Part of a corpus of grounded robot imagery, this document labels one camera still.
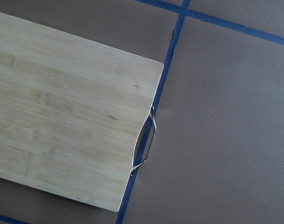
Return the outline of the wooden cutting board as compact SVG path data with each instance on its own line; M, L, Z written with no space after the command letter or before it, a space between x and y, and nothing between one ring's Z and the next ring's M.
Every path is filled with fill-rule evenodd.
M0 178L117 212L162 71L0 12Z

